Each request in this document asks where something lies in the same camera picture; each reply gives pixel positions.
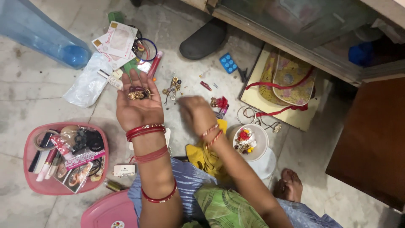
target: bare foot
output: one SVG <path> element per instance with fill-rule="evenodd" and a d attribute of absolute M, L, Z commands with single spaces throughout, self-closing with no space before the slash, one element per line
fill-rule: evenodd
<path fill-rule="evenodd" d="M 291 169 L 284 169 L 281 172 L 281 179 L 276 183 L 274 196 L 292 202 L 301 202 L 303 185 L 296 172 Z"/>

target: water bottle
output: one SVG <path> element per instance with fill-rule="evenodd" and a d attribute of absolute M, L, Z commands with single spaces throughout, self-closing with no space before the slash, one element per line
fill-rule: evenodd
<path fill-rule="evenodd" d="M 0 34 L 74 69 L 86 66 L 85 42 L 60 27 L 29 0 L 0 0 Z"/>

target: palm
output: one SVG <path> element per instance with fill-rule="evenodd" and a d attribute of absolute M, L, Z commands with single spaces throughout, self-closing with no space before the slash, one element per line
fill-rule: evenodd
<path fill-rule="evenodd" d="M 126 95 L 131 86 L 131 81 L 126 73 L 123 74 L 122 82 L 124 84 L 124 92 L 118 91 L 117 97 L 117 119 L 121 127 L 125 131 L 129 131 L 142 125 L 163 123 L 164 116 L 162 102 L 156 85 L 152 80 L 147 79 L 144 72 L 141 73 L 140 79 L 135 70 L 131 70 L 130 75 L 134 86 L 143 85 L 144 87 L 149 87 L 153 95 L 151 99 L 128 99 Z"/>

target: blue pill blister pack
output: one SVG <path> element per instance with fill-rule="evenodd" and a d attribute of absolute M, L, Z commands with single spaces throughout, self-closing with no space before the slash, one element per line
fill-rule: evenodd
<path fill-rule="evenodd" d="M 225 68 L 226 72 L 228 72 L 228 73 L 232 73 L 236 69 L 238 69 L 238 66 L 231 58 L 229 52 L 226 53 L 224 56 L 220 57 L 220 62 L 222 64 L 222 66 Z"/>

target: pink plastic container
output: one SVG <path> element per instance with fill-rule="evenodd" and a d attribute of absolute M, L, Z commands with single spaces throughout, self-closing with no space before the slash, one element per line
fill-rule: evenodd
<path fill-rule="evenodd" d="M 43 180 L 41 182 L 37 182 L 36 177 L 37 174 L 32 172 L 28 172 L 28 168 L 37 152 L 37 149 L 34 146 L 34 137 L 44 130 L 54 129 L 54 130 L 62 130 L 62 128 L 69 126 L 69 125 L 78 125 L 81 127 L 91 127 L 96 129 L 100 132 L 102 139 L 104 141 L 104 150 L 105 150 L 105 168 L 104 170 L 108 170 L 108 143 L 107 137 L 105 136 L 104 132 L 98 126 L 88 124 L 88 123 L 79 123 L 79 122 L 60 122 L 60 123 L 50 123 L 39 126 L 35 128 L 27 138 L 27 142 L 24 148 L 24 174 L 28 183 L 28 186 L 36 193 L 43 194 L 43 195 L 53 195 L 53 196 L 62 196 L 62 195 L 72 195 L 74 194 L 71 190 L 69 190 L 66 186 L 58 182 L 55 178 L 51 177 L 49 180 Z M 92 182 L 89 179 L 86 181 L 84 186 L 79 190 L 78 193 L 87 192 L 93 190 L 100 186 L 106 176 L 107 172 L 104 171 L 101 179 L 96 182 Z"/>
<path fill-rule="evenodd" d="M 81 228 L 111 228 L 119 222 L 122 227 L 138 228 L 134 204 L 128 189 L 109 194 L 95 202 L 81 216 Z"/>

